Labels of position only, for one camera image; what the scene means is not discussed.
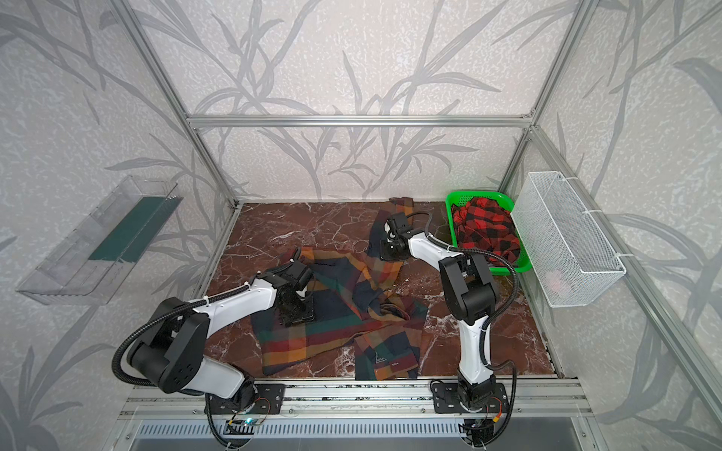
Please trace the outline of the multicolour plaid shirt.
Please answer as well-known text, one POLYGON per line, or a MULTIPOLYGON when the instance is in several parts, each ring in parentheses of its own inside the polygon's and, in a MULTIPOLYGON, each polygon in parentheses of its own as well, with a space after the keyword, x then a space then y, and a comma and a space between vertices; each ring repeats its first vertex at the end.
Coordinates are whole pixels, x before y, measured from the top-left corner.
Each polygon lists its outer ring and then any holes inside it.
POLYGON ((289 325, 271 310, 252 315, 263 375, 351 346, 355 377, 361 381, 417 378, 428 308, 411 296, 393 293, 402 263, 380 257, 387 218, 413 209, 409 197, 390 199, 374 219, 362 254, 305 246, 282 257, 283 262, 298 257, 312 271, 308 293, 315 316, 313 321, 289 325))

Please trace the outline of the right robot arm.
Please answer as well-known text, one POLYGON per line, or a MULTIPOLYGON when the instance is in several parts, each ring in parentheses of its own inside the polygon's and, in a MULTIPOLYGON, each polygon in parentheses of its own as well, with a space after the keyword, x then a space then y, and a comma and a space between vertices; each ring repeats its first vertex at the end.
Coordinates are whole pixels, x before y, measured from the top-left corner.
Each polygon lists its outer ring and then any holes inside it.
POLYGON ((419 259, 438 270, 447 309, 459 323, 458 397, 464 409, 477 412, 492 396, 496 383, 489 319, 498 302, 498 287, 483 255, 455 250, 431 233, 413 227, 410 219, 395 213, 385 221, 381 258, 419 259))

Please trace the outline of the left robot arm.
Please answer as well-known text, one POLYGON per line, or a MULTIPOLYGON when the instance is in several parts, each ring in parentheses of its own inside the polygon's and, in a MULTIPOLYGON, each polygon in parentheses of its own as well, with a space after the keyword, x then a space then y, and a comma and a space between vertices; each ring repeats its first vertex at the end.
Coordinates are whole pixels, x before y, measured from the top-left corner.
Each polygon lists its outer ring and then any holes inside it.
POLYGON ((165 299, 146 324, 122 341, 112 359, 113 373, 124 383, 155 386, 167 394, 203 394, 242 410, 257 396, 253 378, 207 357, 206 342, 259 312, 269 312, 284 326, 309 321, 313 302, 306 287, 312 277, 306 264, 291 260, 219 295, 191 302, 165 299))

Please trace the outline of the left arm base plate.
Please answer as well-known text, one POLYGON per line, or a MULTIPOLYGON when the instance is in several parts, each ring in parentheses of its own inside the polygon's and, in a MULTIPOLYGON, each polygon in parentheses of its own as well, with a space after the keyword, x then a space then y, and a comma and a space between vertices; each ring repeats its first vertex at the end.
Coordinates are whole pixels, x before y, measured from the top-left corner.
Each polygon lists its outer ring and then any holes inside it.
POLYGON ((286 385, 283 383, 251 383, 241 387, 232 398, 210 395, 204 413, 211 415, 278 415, 286 385))

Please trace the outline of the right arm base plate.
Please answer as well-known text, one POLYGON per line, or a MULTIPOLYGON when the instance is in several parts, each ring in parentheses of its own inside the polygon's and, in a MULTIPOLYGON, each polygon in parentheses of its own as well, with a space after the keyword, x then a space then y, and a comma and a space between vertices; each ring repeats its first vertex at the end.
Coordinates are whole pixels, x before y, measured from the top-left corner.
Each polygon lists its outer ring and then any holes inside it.
POLYGON ((509 410, 509 397, 503 383, 496 383, 492 394, 479 407, 468 407, 464 405, 459 395, 459 383, 448 383, 447 381, 432 380, 429 385, 432 393, 432 404, 434 412, 439 415, 448 413, 451 415, 492 415, 501 417, 509 410))

